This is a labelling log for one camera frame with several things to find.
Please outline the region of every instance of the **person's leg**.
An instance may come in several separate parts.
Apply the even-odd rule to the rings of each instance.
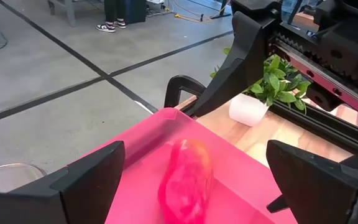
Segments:
[[[117,26],[125,29],[125,17],[127,14],[126,0],[116,0],[117,1]]]
[[[104,0],[104,13],[106,15],[106,22],[97,25],[96,28],[100,31],[115,32],[114,17],[116,13],[116,0]]]

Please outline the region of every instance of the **green plant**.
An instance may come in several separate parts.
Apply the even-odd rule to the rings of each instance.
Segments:
[[[224,49],[226,55],[229,51],[230,48]],[[215,68],[210,76],[213,78],[218,70],[219,67]],[[297,75],[291,81],[285,79],[295,73]],[[267,106],[271,106],[275,100],[278,100],[287,103],[291,109],[291,103],[294,103],[299,110],[305,111],[306,114],[306,104],[302,98],[309,85],[310,82],[303,81],[297,69],[286,60],[273,55],[264,61],[264,77],[244,90],[243,93],[259,99]]]

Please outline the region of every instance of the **potted plant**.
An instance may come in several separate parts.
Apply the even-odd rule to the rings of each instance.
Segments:
[[[226,55],[229,51],[230,48],[224,49]],[[219,67],[211,74],[212,78],[217,70]],[[240,123],[254,126],[264,117],[275,100],[287,103],[290,109],[294,103],[306,114],[306,104],[302,98],[309,85],[310,82],[304,81],[291,64],[273,55],[264,62],[264,77],[231,100],[229,116]]]

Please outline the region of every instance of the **black floor line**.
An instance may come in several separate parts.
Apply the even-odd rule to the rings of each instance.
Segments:
[[[41,96],[39,98],[36,98],[34,100],[28,101],[26,103],[23,103],[21,105],[17,105],[15,107],[0,111],[0,119],[7,118],[8,116],[17,114],[19,112],[25,111],[27,109],[33,108],[35,106],[41,105],[42,103],[46,103],[48,101],[57,99],[59,97],[65,96],[69,93],[73,93],[78,90],[82,90],[83,88],[86,88],[92,84],[95,84],[97,82],[103,81],[104,78],[97,77],[91,80],[88,80],[86,82],[82,82],[73,86],[69,86],[67,88],[64,88],[62,90],[47,94],[45,96]]]
[[[214,36],[214,37],[210,37],[210,38],[208,38],[208,39],[201,40],[201,41],[196,42],[196,43],[194,43],[194,44],[190,44],[190,45],[187,45],[187,46],[185,46],[185,47],[181,47],[181,48],[179,48],[179,49],[172,50],[172,51],[170,51],[170,52],[168,52],[168,53],[165,53],[165,54],[156,56],[156,57],[154,57],[154,58],[150,58],[150,59],[148,59],[148,60],[144,60],[143,62],[139,62],[139,63],[136,63],[136,64],[134,64],[134,65],[128,66],[128,67],[126,67],[126,68],[122,68],[122,69],[120,69],[120,70],[117,70],[117,71],[115,71],[115,72],[112,72],[112,73],[109,74],[109,76],[110,76],[110,77],[115,77],[115,76],[117,76],[117,75],[120,75],[120,74],[129,72],[129,71],[131,71],[131,70],[133,70],[133,69],[142,67],[142,66],[144,66],[144,65],[148,65],[148,64],[150,64],[150,63],[153,63],[153,62],[156,62],[156,61],[158,61],[158,60],[164,59],[164,58],[166,58],[166,57],[169,57],[169,56],[175,55],[175,54],[177,54],[177,53],[183,52],[183,51],[185,51],[185,50],[192,49],[192,48],[194,48],[194,47],[200,46],[201,44],[205,44],[205,43],[207,43],[207,42],[209,42],[209,41],[212,41],[212,40],[214,40],[214,39],[227,36],[227,35],[232,34],[232,33],[233,33],[233,31],[228,31],[228,32],[225,32],[225,33],[223,33],[223,34],[219,34],[219,35],[216,35],[216,36]]]
[[[28,23],[30,26],[32,26],[34,29],[38,30],[40,33],[42,33],[44,36],[48,37],[50,40],[52,40],[53,42],[55,42],[57,45],[59,45],[61,48],[65,49],[69,54],[71,54],[72,56],[76,57],[78,60],[80,60],[81,62],[83,62],[85,65],[87,65],[90,69],[92,69],[93,71],[95,71],[99,77],[82,82],[82,83],[78,83],[76,85],[72,85],[69,86],[67,88],[64,88],[62,90],[58,90],[56,92],[41,96],[39,98],[36,98],[34,100],[28,101],[26,103],[23,103],[21,105],[17,105],[14,106],[12,108],[0,111],[0,119],[3,118],[7,118],[8,116],[17,114],[19,112],[22,112],[24,110],[33,108],[37,105],[41,105],[42,103],[46,103],[48,101],[57,99],[59,97],[65,96],[67,94],[73,93],[75,91],[84,89],[90,85],[93,85],[97,82],[106,80],[107,82],[109,82],[110,84],[112,84],[113,86],[115,86],[118,90],[120,90],[121,92],[123,92],[123,94],[125,94],[126,96],[128,96],[130,99],[134,100],[136,103],[140,104],[140,106],[143,106],[144,108],[146,108],[147,110],[149,110],[152,113],[155,113],[158,111],[158,109],[154,106],[152,106],[150,103],[148,103],[147,101],[145,101],[144,99],[142,99],[140,96],[136,95],[133,91],[131,91],[130,89],[128,89],[127,87],[125,87],[122,83],[118,82],[116,79],[114,79],[113,77],[115,77],[116,75],[120,75],[122,73],[131,71],[133,69],[139,68],[141,66],[150,64],[152,62],[156,62],[158,60],[161,60],[163,58],[175,55],[177,53],[180,53],[184,50],[188,50],[191,49],[193,47],[197,47],[201,44],[205,44],[209,41],[212,41],[214,39],[220,38],[220,37],[224,37],[226,35],[229,35],[231,33],[233,33],[233,31],[229,31],[229,32],[225,32],[223,34],[199,41],[197,43],[188,45],[186,47],[182,47],[180,49],[176,49],[173,50],[171,52],[159,55],[157,57],[145,60],[143,62],[139,62],[136,63],[134,65],[128,66],[126,68],[122,68],[120,70],[117,70],[115,72],[112,72],[110,74],[107,74],[106,72],[104,72],[103,70],[101,70],[98,66],[96,66],[94,63],[92,63],[91,61],[89,61],[87,58],[85,58],[84,56],[82,56],[81,54],[79,54],[77,51],[73,50],[72,48],[70,48],[69,46],[67,46],[66,44],[64,44],[62,41],[60,41],[59,39],[57,39],[56,37],[54,37],[52,34],[50,34],[49,32],[47,32],[45,29],[43,29],[42,27],[38,26],[36,23],[32,22],[29,18],[27,18],[25,15],[19,13],[17,10],[15,10],[13,7],[11,7],[10,5],[6,4],[4,1],[0,0],[0,4],[2,6],[4,6],[6,9],[8,9],[9,11],[11,11],[13,14],[17,15],[18,17],[20,17],[21,19],[23,19],[26,23]]]
[[[198,3],[198,2],[196,2],[196,1],[192,1],[192,0],[187,0],[187,1],[192,2],[192,3],[194,3],[194,4],[197,4],[197,5],[200,5],[200,6],[207,7],[208,9],[212,9],[212,10],[215,10],[215,11],[218,11],[218,12],[220,11],[220,9],[214,9],[214,8],[212,8],[212,7],[206,6],[206,5],[201,4],[201,3]]]

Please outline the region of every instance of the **black pants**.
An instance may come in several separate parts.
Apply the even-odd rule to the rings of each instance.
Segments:
[[[125,0],[104,0],[104,13],[106,14],[106,22],[114,22],[117,19],[125,19]]]

